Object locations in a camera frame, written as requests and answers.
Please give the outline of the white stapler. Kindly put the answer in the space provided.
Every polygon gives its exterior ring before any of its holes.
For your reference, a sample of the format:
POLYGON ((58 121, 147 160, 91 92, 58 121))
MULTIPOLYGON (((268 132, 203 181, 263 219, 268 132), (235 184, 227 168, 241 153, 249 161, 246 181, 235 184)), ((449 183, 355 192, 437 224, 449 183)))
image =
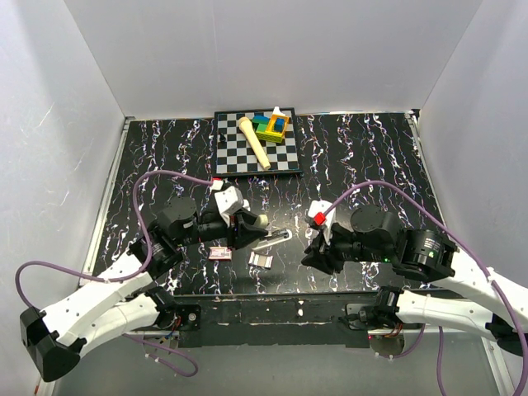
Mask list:
POLYGON ((254 227, 257 228, 258 237, 249 244, 253 251, 261 251, 270 248, 278 243, 285 243, 292 239, 292 232, 289 229, 271 229, 269 220, 265 214, 257 216, 254 227))

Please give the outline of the red white staple box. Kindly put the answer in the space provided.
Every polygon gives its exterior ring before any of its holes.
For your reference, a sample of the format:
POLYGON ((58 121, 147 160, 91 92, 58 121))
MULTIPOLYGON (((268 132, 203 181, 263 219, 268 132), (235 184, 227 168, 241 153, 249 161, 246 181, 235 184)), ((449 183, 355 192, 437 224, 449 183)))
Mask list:
POLYGON ((273 256, 251 252, 248 260, 248 265, 268 270, 271 269, 272 261, 273 256))

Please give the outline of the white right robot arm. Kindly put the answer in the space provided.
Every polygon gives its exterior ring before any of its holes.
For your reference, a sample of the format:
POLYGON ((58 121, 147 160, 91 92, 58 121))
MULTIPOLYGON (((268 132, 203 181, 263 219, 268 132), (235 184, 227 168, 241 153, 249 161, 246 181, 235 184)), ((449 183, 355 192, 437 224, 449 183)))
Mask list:
POLYGON ((330 202, 315 200, 307 222, 317 236, 305 249, 303 265, 329 275, 347 262, 386 263, 395 274, 450 290, 442 299, 383 286, 375 302, 347 309, 341 321, 373 330, 424 323, 471 332, 521 356, 527 339, 527 290, 493 271, 483 272, 469 254, 444 234, 406 229, 398 216, 375 205, 351 214, 350 228, 336 221, 330 202))

